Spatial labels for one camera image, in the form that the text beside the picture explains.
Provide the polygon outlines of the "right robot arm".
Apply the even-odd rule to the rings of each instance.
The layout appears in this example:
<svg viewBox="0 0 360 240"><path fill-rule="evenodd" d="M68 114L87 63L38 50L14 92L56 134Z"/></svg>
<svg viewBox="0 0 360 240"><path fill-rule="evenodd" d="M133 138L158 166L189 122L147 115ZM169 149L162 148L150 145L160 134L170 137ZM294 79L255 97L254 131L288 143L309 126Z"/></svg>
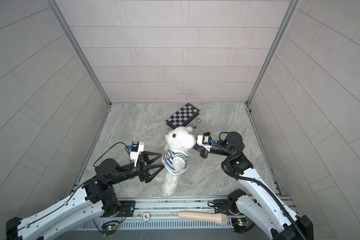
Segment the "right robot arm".
<svg viewBox="0 0 360 240"><path fill-rule="evenodd" d="M232 213L243 214L271 240L312 240L314 226L307 216L299 216L285 204L258 174L244 154L245 144L237 132L226 133L224 140L213 140L209 132L197 137L198 151L204 159L209 154L221 155L225 174L241 183L253 196L235 190L229 194Z"/></svg>

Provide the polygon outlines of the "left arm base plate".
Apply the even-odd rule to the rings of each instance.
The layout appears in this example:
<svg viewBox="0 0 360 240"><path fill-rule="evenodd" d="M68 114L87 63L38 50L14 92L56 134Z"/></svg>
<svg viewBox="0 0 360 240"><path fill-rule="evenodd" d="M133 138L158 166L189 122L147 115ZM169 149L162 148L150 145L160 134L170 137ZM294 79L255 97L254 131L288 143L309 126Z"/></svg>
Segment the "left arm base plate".
<svg viewBox="0 0 360 240"><path fill-rule="evenodd" d="M120 201L118 208L111 207L107 211L107 217L109 218L129 218L132 217L135 211L136 201Z"/></svg>

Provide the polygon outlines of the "white teddy bear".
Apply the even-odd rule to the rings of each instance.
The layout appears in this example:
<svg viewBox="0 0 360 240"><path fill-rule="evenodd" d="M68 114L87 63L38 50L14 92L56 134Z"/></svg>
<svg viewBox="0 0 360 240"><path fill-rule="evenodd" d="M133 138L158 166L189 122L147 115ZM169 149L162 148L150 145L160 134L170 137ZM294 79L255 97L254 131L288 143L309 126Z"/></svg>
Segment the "white teddy bear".
<svg viewBox="0 0 360 240"><path fill-rule="evenodd" d="M171 198L175 194L180 175L188 169L189 151L197 143L192 131L192 127L178 127L165 135L167 152L162 157L162 163L167 170L162 187L164 198Z"/></svg>

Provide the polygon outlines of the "blue white striped sweater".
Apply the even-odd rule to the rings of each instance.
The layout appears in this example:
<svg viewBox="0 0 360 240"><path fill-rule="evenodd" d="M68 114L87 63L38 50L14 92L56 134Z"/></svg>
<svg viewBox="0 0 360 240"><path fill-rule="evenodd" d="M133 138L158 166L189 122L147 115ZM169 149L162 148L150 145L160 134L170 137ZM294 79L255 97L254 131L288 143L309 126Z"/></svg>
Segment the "blue white striped sweater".
<svg viewBox="0 0 360 240"><path fill-rule="evenodd" d="M167 153L162 157L162 163L172 175L180 175L188 169L189 155L179 150L168 148Z"/></svg>

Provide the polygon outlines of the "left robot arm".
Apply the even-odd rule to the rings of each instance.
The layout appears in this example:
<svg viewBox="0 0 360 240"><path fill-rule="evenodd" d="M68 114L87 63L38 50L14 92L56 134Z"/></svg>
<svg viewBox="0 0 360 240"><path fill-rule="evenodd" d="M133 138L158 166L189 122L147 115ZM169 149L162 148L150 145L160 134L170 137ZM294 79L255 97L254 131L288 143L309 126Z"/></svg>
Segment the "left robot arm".
<svg viewBox="0 0 360 240"><path fill-rule="evenodd" d="M28 218L14 217L6 222L8 240L48 240L55 238L89 219L108 214L126 217L114 190L114 185L139 178L149 183L164 169L154 162L162 155L143 151L135 163L121 166L114 159L106 159L95 167L96 175L84 182L73 194Z"/></svg>

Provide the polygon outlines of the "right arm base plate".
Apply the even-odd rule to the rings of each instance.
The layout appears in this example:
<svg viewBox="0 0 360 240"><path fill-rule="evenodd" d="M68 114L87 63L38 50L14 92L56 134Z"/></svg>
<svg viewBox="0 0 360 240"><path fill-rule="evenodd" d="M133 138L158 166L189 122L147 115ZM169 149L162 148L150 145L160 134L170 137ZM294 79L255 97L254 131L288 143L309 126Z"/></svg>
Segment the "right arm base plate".
<svg viewBox="0 0 360 240"><path fill-rule="evenodd" d="M215 213L222 213L227 216L244 215L240 213L237 207L234 207L234 203L228 199L215 199L208 202L208 206L215 210Z"/></svg>

